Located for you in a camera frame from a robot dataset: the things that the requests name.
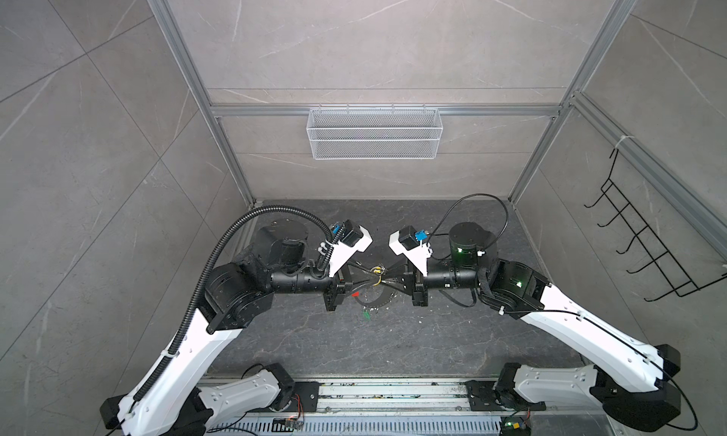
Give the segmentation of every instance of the white cable clip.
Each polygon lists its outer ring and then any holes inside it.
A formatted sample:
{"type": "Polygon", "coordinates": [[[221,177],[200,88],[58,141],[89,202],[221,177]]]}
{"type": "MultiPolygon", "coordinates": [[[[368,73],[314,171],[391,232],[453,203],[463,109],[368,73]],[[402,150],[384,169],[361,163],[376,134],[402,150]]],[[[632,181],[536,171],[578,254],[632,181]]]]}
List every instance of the white cable clip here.
{"type": "Polygon", "coordinates": [[[615,145],[615,146],[613,146],[613,149],[618,149],[618,148],[619,148],[619,145],[621,144],[621,142],[622,142],[622,141],[623,141],[624,139],[626,139],[626,138],[631,138],[631,139],[634,139],[635,137],[636,137],[636,136],[621,135],[621,139],[619,139],[619,141],[618,141],[618,142],[616,142],[616,145],[615,145]]]}

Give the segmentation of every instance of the mesh basket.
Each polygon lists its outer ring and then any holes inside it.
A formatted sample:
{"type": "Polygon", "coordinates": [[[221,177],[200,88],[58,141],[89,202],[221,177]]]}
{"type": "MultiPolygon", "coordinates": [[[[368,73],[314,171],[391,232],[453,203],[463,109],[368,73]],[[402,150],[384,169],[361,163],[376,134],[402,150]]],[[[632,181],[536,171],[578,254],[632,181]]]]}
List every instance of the mesh basket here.
{"type": "Polygon", "coordinates": [[[306,130],[315,159],[434,158],[442,120],[433,108],[312,109],[306,130]]]}

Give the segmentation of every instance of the black corrugated cable conduit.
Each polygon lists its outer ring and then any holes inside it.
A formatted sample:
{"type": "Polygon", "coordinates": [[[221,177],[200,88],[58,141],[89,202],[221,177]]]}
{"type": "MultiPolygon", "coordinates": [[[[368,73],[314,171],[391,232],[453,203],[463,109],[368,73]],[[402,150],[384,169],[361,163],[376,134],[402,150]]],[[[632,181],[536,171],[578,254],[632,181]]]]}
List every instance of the black corrugated cable conduit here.
{"type": "MultiPolygon", "coordinates": [[[[139,390],[134,394],[134,402],[141,401],[141,399],[149,392],[152,386],[156,383],[157,379],[161,376],[161,374],[164,372],[164,370],[167,369],[167,366],[172,361],[172,358],[176,356],[177,351],[179,350],[179,346],[182,344],[182,341],[184,340],[187,330],[189,329],[189,324],[192,322],[192,317],[194,316],[194,312],[197,309],[197,306],[199,305],[199,301],[204,295],[204,287],[207,284],[207,280],[209,279],[209,274],[212,273],[212,269],[214,268],[214,265],[217,263],[217,259],[220,258],[220,254],[223,252],[223,249],[225,248],[225,245],[228,244],[232,236],[247,222],[255,218],[256,216],[263,215],[265,213],[275,213],[275,212],[282,212],[282,213],[292,213],[293,215],[298,215],[300,217],[303,217],[304,219],[308,220],[309,222],[312,222],[317,227],[321,228],[321,231],[323,231],[323,234],[326,236],[326,241],[330,242],[331,244],[334,244],[334,236],[331,232],[331,229],[328,228],[328,225],[326,225],[319,217],[315,216],[313,213],[306,212],[303,209],[298,209],[295,207],[291,207],[289,205],[266,205],[263,207],[252,209],[250,212],[245,213],[242,215],[236,222],[232,224],[228,228],[228,230],[225,232],[225,234],[222,236],[219,242],[217,242],[217,246],[214,247],[214,250],[212,251],[212,254],[209,255],[209,259],[207,259],[207,263],[204,266],[204,269],[202,270],[202,275],[200,275],[199,280],[197,281],[197,286],[194,288],[194,292],[192,294],[192,299],[189,301],[189,304],[187,305],[187,311],[184,314],[184,318],[182,319],[182,323],[179,324],[179,329],[177,330],[177,333],[172,340],[172,343],[169,345],[169,349],[167,350],[167,356],[162,358],[161,361],[157,364],[156,368],[154,368],[154,371],[149,375],[149,377],[144,381],[144,384],[139,388],[139,390]]],[[[325,272],[326,266],[328,266],[328,261],[331,259],[331,254],[333,253],[332,248],[327,248],[325,255],[320,255],[318,258],[317,268],[325,272]]]]}

